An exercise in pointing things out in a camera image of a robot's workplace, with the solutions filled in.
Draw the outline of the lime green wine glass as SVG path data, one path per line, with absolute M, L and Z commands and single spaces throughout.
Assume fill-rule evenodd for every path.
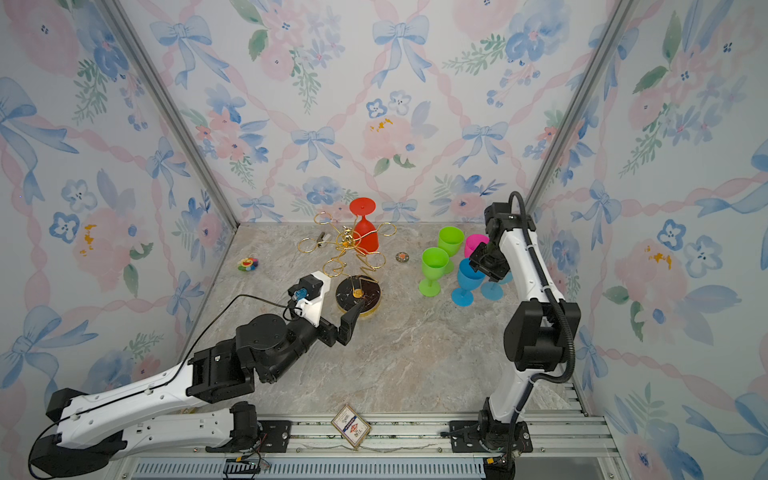
M 458 253 L 464 244 L 464 232 L 455 226 L 445 226 L 439 231 L 438 247 L 448 256 L 448 262 L 444 267 L 444 274 L 450 274 L 455 265 L 453 257 Z
M 439 247 L 430 247 L 422 253 L 421 262 L 424 279 L 419 282 L 419 292 L 425 297 L 435 297 L 441 291 L 439 279 L 445 273 L 449 256 Z

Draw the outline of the blue back wine glass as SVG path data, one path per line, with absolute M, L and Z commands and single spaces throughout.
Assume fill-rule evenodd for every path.
M 457 270 L 458 286 L 451 292 L 452 301 L 459 307 L 469 307 L 474 302 L 473 291 L 481 286 L 485 278 L 484 273 L 473 269 L 469 258 L 463 259 Z

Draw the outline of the light blue front wine glass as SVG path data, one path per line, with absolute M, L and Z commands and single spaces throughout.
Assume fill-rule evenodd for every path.
M 481 294 L 483 297 L 490 301 L 499 301 L 504 296 L 503 286 L 510 283 L 513 280 L 513 275 L 508 272 L 507 275 L 499 281 L 491 281 L 484 283 L 481 286 Z

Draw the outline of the lime green back wine glass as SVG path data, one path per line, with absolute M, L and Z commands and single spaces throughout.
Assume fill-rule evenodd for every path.
M 419 292 L 425 297 L 435 297 L 441 291 L 439 279 L 445 273 L 449 256 L 439 247 L 430 247 L 422 253 L 421 262 L 424 279 L 419 282 Z

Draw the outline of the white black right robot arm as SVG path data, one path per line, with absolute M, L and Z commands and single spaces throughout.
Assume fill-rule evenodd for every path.
M 503 332 L 509 364 L 486 399 L 477 431 L 485 449 L 510 458 L 531 450 L 522 414 L 537 383 L 563 384 L 573 376 L 581 310 L 566 300 L 545 268 L 520 192 L 492 203 L 484 218 L 489 240 L 474 249 L 469 266 L 492 282 L 511 275 L 519 304 Z

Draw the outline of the magenta wine glass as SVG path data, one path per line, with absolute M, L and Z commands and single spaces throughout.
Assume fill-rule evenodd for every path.
M 487 244 L 489 238 L 483 234 L 472 234 L 465 239 L 464 243 L 464 257 L 470 258 L 477 247 L 481 244 Z

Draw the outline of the gold wire glass rack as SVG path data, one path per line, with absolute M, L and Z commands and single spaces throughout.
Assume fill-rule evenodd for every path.
M 337 306 L 346 313 L 359 299 L 363 299 L 365 307 L 360 316 L 372 315 L 378 308 L 383 294 L 376 274 L 386 265 L 386 256 L 379 248 L 377 252 L 369 255 L 364 255 L 357 249 L 357 241 L 353 238 L 356 219 L 352 226 L 341 225 L 331 213 L 321 210 L 315 215 L 313 222 L 321 227 L 331 228 L 328 240 L 318 244 L 317 237 L 305 237 L 298 242 L 298 251 L 309 254 L 323 246 L 330 246 L 330 257 L 322 265 L 321 271 L 331 280 L 338 281 L 334 293 Z M 390 222 L 375 227 L 378 237 L 390 238 L 398 232 L 398 227 Z

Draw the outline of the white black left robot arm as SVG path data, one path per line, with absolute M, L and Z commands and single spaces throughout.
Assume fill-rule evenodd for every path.
M 364 305 L 356 301 L 335 326 L 324 318 L 312 322 L 304 317 L 305 311 L 319 314 L 320 305 L 292 301 L 286 308 L 289 319 L 259 315 L 239 326 L 233 338 L 140 382 L 98 394 L 70 388 L 54 392 L 46 412 L 53 423 L 30 450 L 30 474 L 42 471 L 47 479 L 62 478 L 61 464 L 70 455 L 83 459 L 76 474 L 91 473 L 124 446 L 118 433 L 131 420 L 196 401 L 212 404 L 237 398 L 254 392 L 257 382 L 276 382 L 315 341 L 348 344 Z

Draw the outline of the red wine glass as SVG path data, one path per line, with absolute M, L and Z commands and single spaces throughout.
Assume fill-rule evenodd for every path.
M 364 255 L 377 252 L 379 247 L 377 228 L 368 219 L 368 216 L 376 210 L 375 201 L 367 197 L 359 197 L 350 202 L 349 209 L 356 217 L 353 238 L 357 241 L 357 249 Z

